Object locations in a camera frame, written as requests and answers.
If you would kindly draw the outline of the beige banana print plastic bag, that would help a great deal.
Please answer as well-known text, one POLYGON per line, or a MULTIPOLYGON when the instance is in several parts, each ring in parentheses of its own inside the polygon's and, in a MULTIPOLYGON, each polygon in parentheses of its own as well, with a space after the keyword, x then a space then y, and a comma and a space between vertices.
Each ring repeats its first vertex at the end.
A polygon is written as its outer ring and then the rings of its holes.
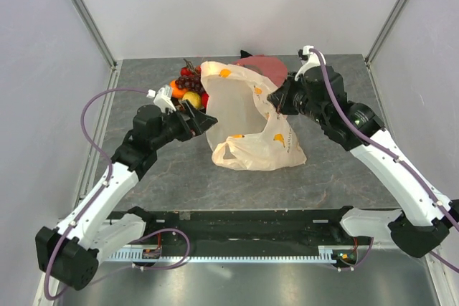
POLYGON ((277 113, 267 100, 277 90, 268 77, 220 62, 204 62, 201 69, 209 96, 206 114, 217 119, 206 132, 216 166, 274 171, 307 161, 287 117, 277 113))

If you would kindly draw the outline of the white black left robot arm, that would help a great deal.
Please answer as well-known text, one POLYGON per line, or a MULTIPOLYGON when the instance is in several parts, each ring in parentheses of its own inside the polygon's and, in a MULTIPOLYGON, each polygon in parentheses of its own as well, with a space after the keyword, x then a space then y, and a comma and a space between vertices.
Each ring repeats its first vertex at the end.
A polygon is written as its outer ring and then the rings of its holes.
POLYGON ((101 179, 83 201, 55 228, 42 227, 35 236, 44 280, 55 278, 74 290, 85 288, 98 267, 127 244, 149 244, 157 226, 141 215, 127 213, 114 225, 103 223, 119 201, 157 161, 158 150, 205 133, 218 120, 184 101, 179 109, 140 107, 101 179))

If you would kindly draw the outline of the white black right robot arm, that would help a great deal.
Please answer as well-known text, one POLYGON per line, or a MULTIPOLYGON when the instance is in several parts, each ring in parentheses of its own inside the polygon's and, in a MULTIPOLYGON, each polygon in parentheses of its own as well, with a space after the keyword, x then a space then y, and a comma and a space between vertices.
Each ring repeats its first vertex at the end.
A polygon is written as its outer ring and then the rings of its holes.
POLYGON ((324 135, 361 161, 396 199, 392 211, 339 209, 328 226, 330 239, 345 244, 352 237, 371 237, 395 244, 411 257, 421 258, 438 247, 458 222, 458 201, 436 191, 396 147, 382 119, 367 105, 348 100, 343 77, 320 67, 288 75, 267 96, 283 115, 305 115, 324 135))

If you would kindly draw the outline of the dark purple grape bunch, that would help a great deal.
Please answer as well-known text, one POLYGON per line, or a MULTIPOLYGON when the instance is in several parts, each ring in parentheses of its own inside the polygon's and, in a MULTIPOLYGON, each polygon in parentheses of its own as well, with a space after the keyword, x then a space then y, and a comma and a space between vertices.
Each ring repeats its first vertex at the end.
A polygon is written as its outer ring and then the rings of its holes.
POLYGON ((181 90, 183 92, 195 92, 199 95, 204 93, 205 91, 204 86, 202 85, 200 75, 180 76, 177 80, 173 82, 173 86, 175 86, 178 90, 181 90))

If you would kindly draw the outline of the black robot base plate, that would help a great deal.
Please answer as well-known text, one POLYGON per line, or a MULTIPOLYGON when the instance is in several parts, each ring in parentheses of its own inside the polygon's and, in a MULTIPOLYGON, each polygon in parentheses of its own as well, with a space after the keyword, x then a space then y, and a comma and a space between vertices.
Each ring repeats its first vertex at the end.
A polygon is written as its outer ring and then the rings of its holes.
POLYGON ((147 211, 135 206, 112 212, 108 220, 113 222, 133 214, 146 222, 146 234, 158 229, 179 229, 193 242, 261 239, 310 247, 357 241, 363 246, 371 238, 379 241, 390 238, 381 223, 346 230, 340 221, 347 211, 356 215, 359 210, 345 206, 325 210, 147 211))

